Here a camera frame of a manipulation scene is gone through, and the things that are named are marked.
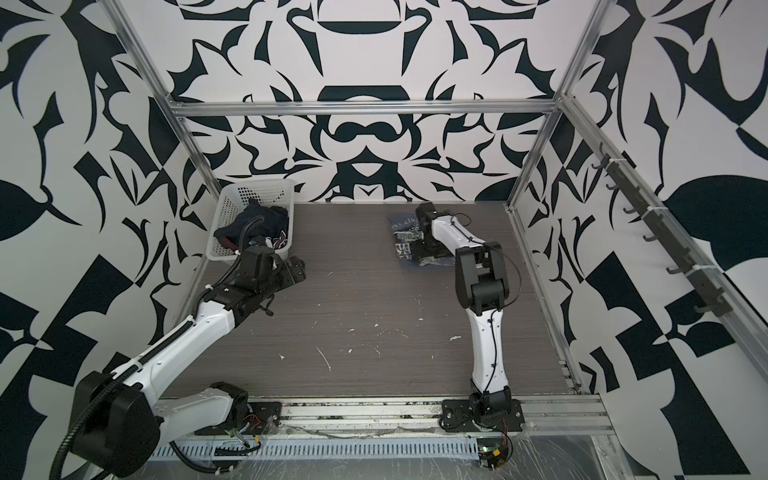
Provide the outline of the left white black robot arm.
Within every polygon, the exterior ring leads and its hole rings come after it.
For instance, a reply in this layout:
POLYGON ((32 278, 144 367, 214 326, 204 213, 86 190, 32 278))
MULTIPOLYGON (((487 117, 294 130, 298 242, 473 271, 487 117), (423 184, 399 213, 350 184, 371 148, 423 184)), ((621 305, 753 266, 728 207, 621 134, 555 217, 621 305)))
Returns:
POLYGON ((306 278, 296 256, 250 246, 199 297, 196 308, 147 350, 109 373, 92 372, 76 386, 68 431, 49 476, 63 476, 74 454, 99 468, 98 478, 134 474, 164 445, 197 431, 234 436, 248 424, 248 394, 226 382, 198 394, 163 399, 168 387, 209 347, 257 311, 269 312, 276 293, 306 278))

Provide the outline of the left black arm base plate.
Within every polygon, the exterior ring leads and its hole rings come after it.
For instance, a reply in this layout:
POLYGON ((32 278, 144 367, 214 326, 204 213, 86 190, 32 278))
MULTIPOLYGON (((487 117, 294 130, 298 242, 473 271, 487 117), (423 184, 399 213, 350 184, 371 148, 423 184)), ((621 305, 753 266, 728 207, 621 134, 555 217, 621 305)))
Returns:
POLYGON ((280 401, 249 402, 241 434, 259 436, 279 428, 283 403, 280 401))

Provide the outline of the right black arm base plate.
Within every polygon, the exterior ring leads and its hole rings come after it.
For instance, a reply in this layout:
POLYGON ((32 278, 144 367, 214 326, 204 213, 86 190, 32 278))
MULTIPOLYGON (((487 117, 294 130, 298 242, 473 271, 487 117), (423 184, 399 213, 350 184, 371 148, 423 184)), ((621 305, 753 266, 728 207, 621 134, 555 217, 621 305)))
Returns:
POLYGON ((511 409, 487 415, 476 414, 469 400, 444 399, 441 402, 439 427, 447 432, 521 432, 526 423, 522 406, 512 400, 511 409))

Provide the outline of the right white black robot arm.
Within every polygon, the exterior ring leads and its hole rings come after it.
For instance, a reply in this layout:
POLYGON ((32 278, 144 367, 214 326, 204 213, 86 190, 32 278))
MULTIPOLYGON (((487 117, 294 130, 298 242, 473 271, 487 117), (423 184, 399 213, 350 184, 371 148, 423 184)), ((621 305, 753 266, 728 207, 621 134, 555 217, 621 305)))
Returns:
POLYGON ((473 370, 471 408, 479 421, 511 410, 511 391, 501 343, 503 308, 510 293, 505 258, 496 242, 473 235, 448 211, 426 202, 416 208, 422 233, 411 243, 411 255, 421 260, 454 258, 455 291, 470 322, 473 370))

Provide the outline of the blue-grey tank top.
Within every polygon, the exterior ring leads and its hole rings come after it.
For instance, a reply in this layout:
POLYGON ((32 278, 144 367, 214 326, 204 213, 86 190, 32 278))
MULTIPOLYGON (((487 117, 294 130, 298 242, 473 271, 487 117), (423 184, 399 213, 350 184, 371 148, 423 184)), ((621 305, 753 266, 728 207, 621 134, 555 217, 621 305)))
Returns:
POLYGON ((412 244, 421 244, 423 241, 423 232, 414 213, 391 214, 387 219, 392 230, 395 253, 403 267, 429 269, 454 267, 454 257, 445 250, 436 255, 427 255, 419 246, 417 253, 413 253, 412 244))

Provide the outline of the dark navy tank top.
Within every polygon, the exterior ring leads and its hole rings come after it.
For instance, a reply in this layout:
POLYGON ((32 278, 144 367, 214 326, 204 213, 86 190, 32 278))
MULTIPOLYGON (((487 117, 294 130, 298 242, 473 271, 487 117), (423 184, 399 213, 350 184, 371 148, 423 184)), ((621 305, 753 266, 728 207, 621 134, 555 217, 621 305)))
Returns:
POLYGON ((217 241, 218 237, 227 236, 237 242, 245 241, 247 245, 243 250, 250 246, 264 246, 277 251, 288 244, 289 220, 289 212, 285 208, 263 206, 251 199, 233 221, 214 232, 214 239, 217 241))

